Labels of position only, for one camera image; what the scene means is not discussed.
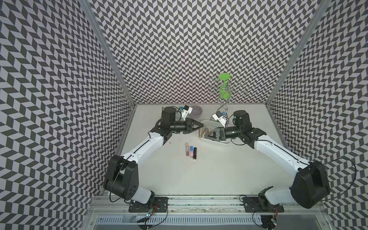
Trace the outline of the white storage box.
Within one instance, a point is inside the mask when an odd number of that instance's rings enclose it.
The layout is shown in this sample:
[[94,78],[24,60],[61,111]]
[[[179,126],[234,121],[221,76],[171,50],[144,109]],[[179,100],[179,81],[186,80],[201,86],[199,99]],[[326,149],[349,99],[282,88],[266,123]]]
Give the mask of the white storage box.
[[224,126],[220,122],[203,120],[201,123],[204,124],[204,127],[200,130],[202,131],[202,135],[199,138],[201,142],[205,143],[214,143],[217,145],[230,145],[231,139],[225,138]]

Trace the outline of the beige small lipstick tube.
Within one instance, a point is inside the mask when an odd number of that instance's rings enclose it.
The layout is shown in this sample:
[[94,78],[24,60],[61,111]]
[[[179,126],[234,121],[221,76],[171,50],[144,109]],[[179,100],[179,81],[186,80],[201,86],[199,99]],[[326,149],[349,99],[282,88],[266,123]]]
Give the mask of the beige small lipstick tube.
[[203,128],[202,127],[198,130],[198,137],[199,138],[203,137]]

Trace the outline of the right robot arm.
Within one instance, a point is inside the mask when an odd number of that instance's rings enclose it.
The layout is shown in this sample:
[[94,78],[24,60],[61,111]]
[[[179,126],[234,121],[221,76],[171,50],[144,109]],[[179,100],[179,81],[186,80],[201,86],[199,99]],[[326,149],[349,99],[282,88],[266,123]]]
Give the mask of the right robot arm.
[[298,204],[310,209],[331,192],[326,167],[319,161],[308,161],[279,145],[266,132],[253,127],[249,114],[244,110],[233,113],[233,126],[221,112],[212,115],[221,127],[211,130],[205,139],[220,142],[239,138],[244,144],[268,156],[291,176],[286,187],[267,187],[258,194],[258,206],[262,211],[280,204]]

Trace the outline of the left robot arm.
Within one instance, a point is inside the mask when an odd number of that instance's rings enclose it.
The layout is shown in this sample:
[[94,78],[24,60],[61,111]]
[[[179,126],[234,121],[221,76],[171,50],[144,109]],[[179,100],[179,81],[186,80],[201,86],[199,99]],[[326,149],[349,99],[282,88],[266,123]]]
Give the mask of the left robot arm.
[[148,132],[148,137],[128,153],[114,155],[108,162],[103,188],[122,198],[143,205],[154,201],[154,192],[139,183],[139,166],[158,148],[162,147],[174,133],[190,134],[202,128],[203,123],[185,118],[176,120],[177,109],[169,106],[162,110],[161,118]]

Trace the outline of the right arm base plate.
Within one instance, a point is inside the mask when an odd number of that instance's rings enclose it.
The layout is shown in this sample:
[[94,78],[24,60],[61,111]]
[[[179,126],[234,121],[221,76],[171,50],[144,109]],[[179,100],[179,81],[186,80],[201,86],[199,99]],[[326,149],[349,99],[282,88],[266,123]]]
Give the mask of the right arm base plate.
[[283,213],[285,212],[281,204],[272,205],[266,199],[262,197],[240,197],[240,201],[243,203],[246,213],[253,212],[266,212],[266,213]]

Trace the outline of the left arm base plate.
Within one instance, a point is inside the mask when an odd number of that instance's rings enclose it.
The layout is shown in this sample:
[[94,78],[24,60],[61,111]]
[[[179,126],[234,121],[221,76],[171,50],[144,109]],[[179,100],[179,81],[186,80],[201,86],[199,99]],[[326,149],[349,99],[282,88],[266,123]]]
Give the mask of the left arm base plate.
[[154,213],[166,213],[168,200],[169,198],[166,196],[159,196],[150,200],[147,204],[131,201],[128,211],[129,213],[148,213],[149,210],[152,210]]

